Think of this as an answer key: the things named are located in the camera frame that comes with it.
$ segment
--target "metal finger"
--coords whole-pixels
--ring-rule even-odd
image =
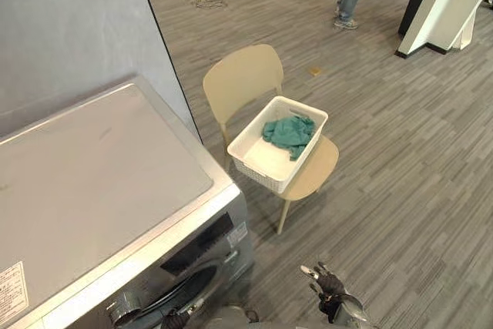
[[[315,286],[315,284],[313,283],[310,283],[310,288],[313,292],[315,292],[315,294],[317,294],[317,296],[319,296],[322,293],[318,290],[317,286]]]
[[[322,261],[318,261],[318,266],[322,267],[322,269],[325,270],[328,274],[330,273],[329,269],[327,268],[327,265],[324,264]]]
[[[303,265],[300,266],[300,269],[303,274],[307,275],[308,277],[311,277],[314,280],[318,280],[319,274],[317,274],[315,271]]]
[[[326,276],[327,274],[325,271],[321,270],[318,266],[314,267],[314,270],[319,274],[319,275],[324,275]]]

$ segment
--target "beige chair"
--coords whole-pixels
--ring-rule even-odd
[[[252,45],[233,52],[215,64],[203,79],[203,89],[224,141],[226,168],[230,158],[226,148],[231,143],[226,124],[247,103],[270,90],[282,94],[283,66],[270,45]],[[334,143],[321,136],[307,160],[286,190],[277,194],[285,203],[277,233],[283,231],[291,202],[318,191],[334,170],[339,151]]]

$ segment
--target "chair backrest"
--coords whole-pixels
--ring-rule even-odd
[[[270,45],[252,45],[215,64],[203,79],[203,89],[217,122],[227,121],[248,102],[275,89],[281,94],[283,65]]]

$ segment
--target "chair seat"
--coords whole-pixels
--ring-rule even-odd
[[[326,136],[320,136],[317,145],[302,165],[286,190],[278,196],[284,200],[302,200],[316,192],[334,171],[339,149]]]

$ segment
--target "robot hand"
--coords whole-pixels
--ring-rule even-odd
[[[310,288],[320,299],[318,308],[328,316],[331,324],[348,325],[359,322],[369,325],[366,327],[375,327],[364,312],[363,304],[346,291],[344,284],[327,269],[325,264],[319,262],[318,267],[314,267],[313,270],[302,266],[301,271],[314,279],[322,290],[320,292],[314,284],[310,284]]]
[[[332,274],[327,269],[327,266],[321,262],[319,262],[318,267],[314,267],[313,270],[302,266],[301,271],[303,271],[309,277],[312,277],[318,283],[318,285],[322,289],[322,292],[327,296],[346,293],[342,281],[340,281],[338,277]]]
[[[190,316],[199,310],[203,305],[203,299],[200,298],[195,304],[192,304],[186,311],[180,312],[177,310],[171,310],[169,314],[167,314],[163,321],[161,322],[160,329],[183,329],[190,320]]]
[[[190,319],[188,312],[178,314],[175,311],[167,314],[161,323],[161,329],[183,329]]]

